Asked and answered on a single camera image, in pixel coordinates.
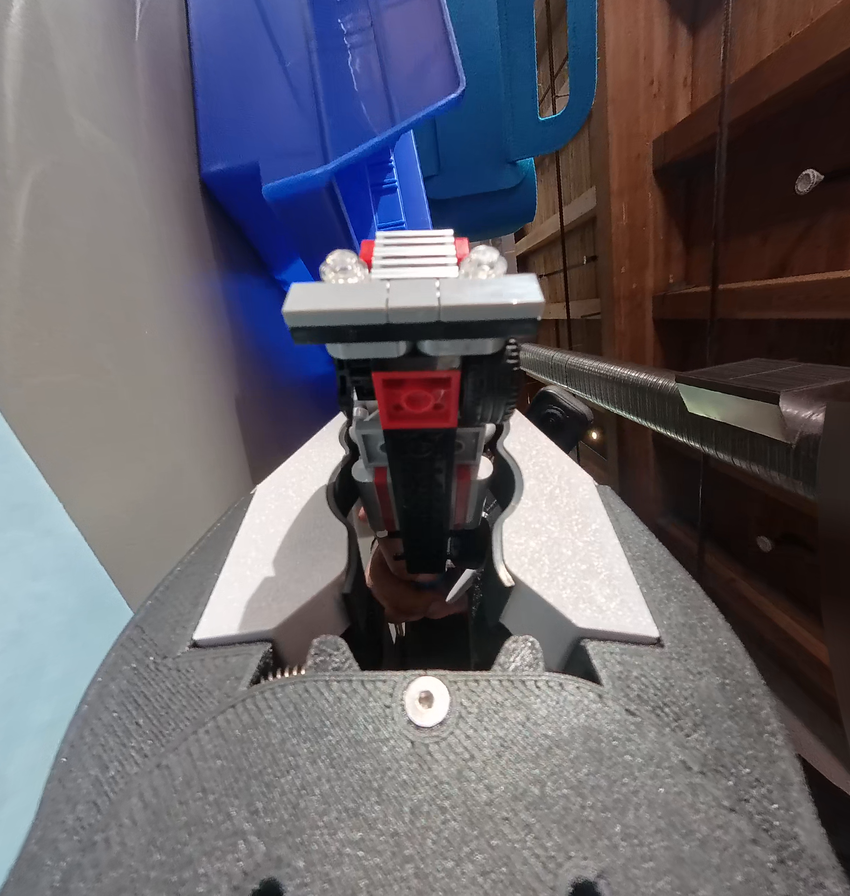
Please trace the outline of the silver air duct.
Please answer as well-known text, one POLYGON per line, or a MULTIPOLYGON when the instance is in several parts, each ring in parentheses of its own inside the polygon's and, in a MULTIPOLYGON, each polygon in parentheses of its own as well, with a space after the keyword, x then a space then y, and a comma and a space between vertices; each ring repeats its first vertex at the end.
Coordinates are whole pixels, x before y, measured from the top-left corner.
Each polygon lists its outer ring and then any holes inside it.
POLYGON ((691 414, 675 382, 681 372, 536 344, 521 349, 521 366, 545 385, 558 386, 745 475, 804 499, 816 498, 824 420, 821 435, 792 445, 691 414))

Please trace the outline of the blue plastic bin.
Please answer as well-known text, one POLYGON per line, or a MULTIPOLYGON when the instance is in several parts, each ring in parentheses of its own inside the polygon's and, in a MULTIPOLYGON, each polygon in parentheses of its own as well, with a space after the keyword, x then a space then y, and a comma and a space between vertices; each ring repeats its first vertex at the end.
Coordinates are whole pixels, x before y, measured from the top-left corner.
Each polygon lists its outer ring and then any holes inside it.
POLYGON ((218 195, 325 185, 457 104, 465 76, 443 1, 192 1, 199 170, 218 195))
POLYGON ((264 196, 257 164, 203 172, 202 181, 282 287, 317 280, 330 252, 358 249, 378 231, 431 226, 411 133, 287 197, 264 196))

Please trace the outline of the light blue instruction booklet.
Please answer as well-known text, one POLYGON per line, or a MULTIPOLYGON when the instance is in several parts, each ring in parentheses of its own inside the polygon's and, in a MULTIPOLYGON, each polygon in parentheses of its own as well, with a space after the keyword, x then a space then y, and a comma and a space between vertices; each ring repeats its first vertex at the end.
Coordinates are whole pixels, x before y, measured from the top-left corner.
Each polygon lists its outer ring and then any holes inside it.
POLYGON ((0 888, 131 612, 0 412, 0 888))

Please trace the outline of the teal plastic bin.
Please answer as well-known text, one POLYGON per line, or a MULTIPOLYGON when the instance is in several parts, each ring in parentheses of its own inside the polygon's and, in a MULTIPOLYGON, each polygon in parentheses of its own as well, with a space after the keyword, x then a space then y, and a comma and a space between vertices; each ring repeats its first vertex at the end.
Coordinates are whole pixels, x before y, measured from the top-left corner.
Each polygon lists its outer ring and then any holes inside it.
POLYGON ((431 221, 473 241, 531 223, 534 159, 560 150, 592 111, 598 76, 595 1, 565 3, 568 97, 540 112, 534 2, 446 3, 464 71, 461 99, 414 130, 431 221))

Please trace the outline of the black toy wheel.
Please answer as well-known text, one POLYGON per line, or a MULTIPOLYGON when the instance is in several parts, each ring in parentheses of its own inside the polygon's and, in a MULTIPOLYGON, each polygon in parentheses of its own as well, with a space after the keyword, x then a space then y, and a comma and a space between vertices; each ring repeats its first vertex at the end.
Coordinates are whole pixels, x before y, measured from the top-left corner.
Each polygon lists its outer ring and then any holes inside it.
POLYGON ((515 339, 491 355, 466 359, 461 420, 467 427, 499 425, 513 414, 520 391, 520 347, 515 339))

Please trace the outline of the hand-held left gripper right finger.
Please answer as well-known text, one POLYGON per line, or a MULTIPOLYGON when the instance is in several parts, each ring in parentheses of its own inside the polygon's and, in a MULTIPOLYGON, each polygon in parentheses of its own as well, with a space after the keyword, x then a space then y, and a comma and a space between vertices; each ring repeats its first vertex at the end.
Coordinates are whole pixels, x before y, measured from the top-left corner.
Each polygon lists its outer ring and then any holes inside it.
POLYGON ((497 464, 512 495, 492 534, 499 621, 562 671, 582 640, 654 645, 660 632, 593 478, 523 414, 504 425, 497 464))

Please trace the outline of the rectangular duct vent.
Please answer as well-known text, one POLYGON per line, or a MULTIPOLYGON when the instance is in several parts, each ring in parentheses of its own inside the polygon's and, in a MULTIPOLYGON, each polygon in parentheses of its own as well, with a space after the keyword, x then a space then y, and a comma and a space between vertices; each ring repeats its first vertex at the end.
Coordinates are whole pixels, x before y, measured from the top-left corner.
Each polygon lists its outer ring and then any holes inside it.
POLYGON ((688 411, 789 443, 822 433, 830 402, 850 402, 850 367, 753 358, 677 373, 688 411))

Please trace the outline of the person's right hand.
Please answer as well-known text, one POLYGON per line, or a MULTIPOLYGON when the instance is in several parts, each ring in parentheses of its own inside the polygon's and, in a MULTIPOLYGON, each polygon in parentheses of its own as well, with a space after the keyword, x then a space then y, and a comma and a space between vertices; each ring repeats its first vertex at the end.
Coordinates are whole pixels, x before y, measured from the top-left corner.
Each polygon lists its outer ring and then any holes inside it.
POLYGON ((376 535, 365 583, 384 609, 387 622, 411 623, 464 612, 468 592, 475 584, 475 571, 451 567, 441 574, 410 573, 401 540, 376 535))

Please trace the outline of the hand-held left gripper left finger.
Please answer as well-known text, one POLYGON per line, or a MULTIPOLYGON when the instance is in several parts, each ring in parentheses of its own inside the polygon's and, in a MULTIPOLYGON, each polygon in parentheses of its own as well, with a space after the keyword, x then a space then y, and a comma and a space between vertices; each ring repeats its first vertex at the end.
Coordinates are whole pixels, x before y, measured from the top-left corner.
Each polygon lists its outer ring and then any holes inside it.
POLYGON ((337 495, 346 423, 335 416, 255 488, 194 646, 268 642, 281 661, 303 662, 316 638, 348 628, 351 510, 337 495))

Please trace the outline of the toy brick vehicle model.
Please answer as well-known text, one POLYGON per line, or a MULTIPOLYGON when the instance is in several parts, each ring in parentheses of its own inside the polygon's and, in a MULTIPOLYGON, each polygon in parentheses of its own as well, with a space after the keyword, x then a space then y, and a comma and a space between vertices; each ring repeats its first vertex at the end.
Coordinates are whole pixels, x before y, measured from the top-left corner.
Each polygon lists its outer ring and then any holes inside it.
POLYGON ((507 421, 464 425, 464 366, 510 339, 521 348, 544 307, 533 274, 509 273, 496 246, 450 229, 380 231, 290 286, 287 329, 330 354, 359 501, 376 535, 401 540, 410 573, 482 566, 487 444, 507 421))

